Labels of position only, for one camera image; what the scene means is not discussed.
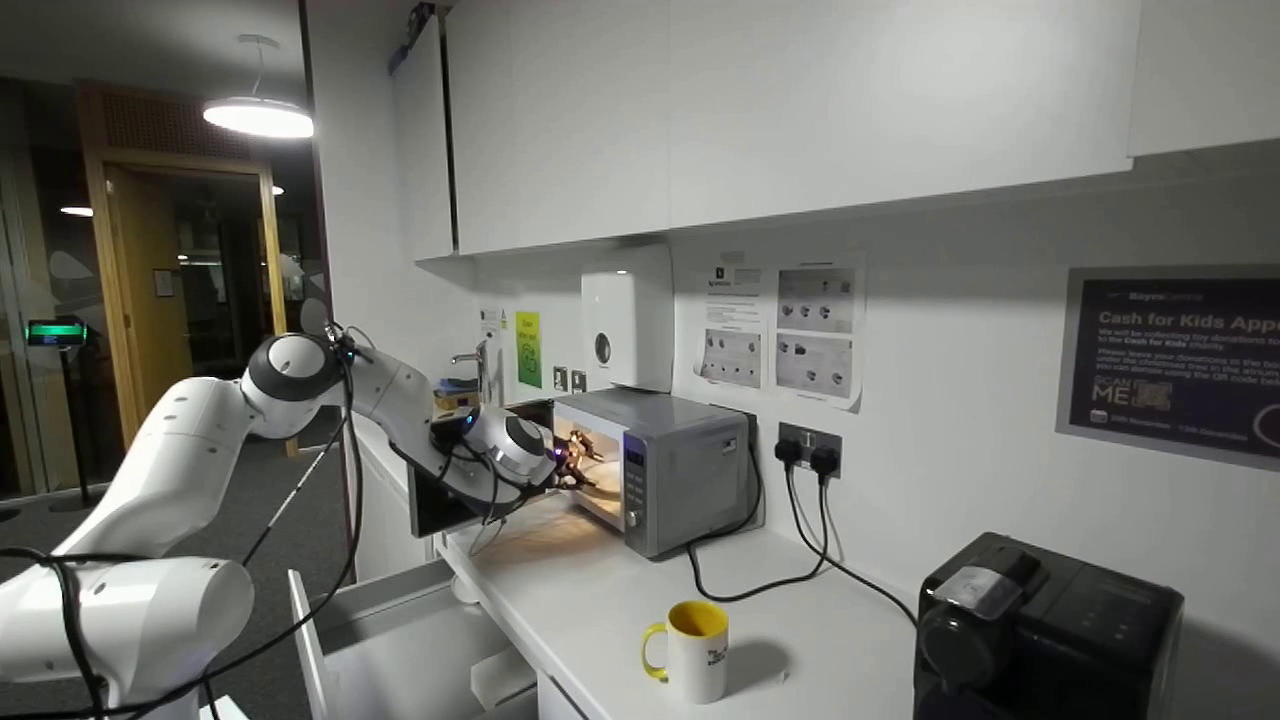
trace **coffee machine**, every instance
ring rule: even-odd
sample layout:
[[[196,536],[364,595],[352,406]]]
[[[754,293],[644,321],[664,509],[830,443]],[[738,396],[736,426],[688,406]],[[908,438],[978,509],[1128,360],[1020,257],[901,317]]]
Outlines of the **coffee machine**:
[[[917,720],[1160,720],[1184,595],[983,534],[921,590]]]

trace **yellow mug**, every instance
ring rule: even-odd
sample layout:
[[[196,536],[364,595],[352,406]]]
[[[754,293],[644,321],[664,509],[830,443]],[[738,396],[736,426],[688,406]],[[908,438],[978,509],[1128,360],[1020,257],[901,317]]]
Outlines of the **yellow mug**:
[[[667,640],[667,664],[647,656],[647,645]],[[684,703],[707,703],[722,695],[729,677],[729,612],[707,602],[678,602],[664,621],[651,621],[640,637],[640,669],[667,684]]]

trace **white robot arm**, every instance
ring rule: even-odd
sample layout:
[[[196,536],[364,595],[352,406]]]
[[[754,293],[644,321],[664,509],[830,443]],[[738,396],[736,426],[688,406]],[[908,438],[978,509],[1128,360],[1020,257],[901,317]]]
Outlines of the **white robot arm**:
[[[318,396],[352,379],[352,411],[371,415],[392,449],[472,506],[516,506],[554,462],[545,429],[472,415],[459,443],[472,463],[431,438],[428,379],[346,338],[329,350],[309,338],[268,341],[241,379],[179,379],[147,411],[106,497],[53,558],[135,558],[128,566],[84,566],[80,637],[106,710],[154,700],[199,677],[249,623],[254,590],[226,561],[154,561],[177,539],[212,526],[224,506],[241,443],[249,438],[295,438]],[[80,677],[62,637],[61,576],[26,568],[0,584],[0,684]],[[196,692],[154,710],[193,716]]]

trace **wall sign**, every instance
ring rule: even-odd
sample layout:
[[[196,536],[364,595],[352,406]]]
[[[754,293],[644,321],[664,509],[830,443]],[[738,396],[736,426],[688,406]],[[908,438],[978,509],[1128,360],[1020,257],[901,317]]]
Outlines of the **wall sign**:
[[[1280,277],[1080,282],[1069,426],[1280,462]]]

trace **electrical outlet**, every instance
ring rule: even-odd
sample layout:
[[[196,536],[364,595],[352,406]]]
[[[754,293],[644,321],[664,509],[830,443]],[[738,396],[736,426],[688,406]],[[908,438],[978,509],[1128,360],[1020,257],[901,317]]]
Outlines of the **electrical outlet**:
[[[852,332],[852,270],[782,270],[776,328]]]
[[[758,387],[758,332],[702,332],[702,379]]]
[[[801,426],[776,426],[776,441],[796,441],[804,462],[810,462],[817,449],[830,449],[837,462],[845,462],[845,443],[830,433],[817,433],[817,429],[801,429]]]
[[[822,396],[852,394],[852,341],[848,338],[776,338],[776,385]]]

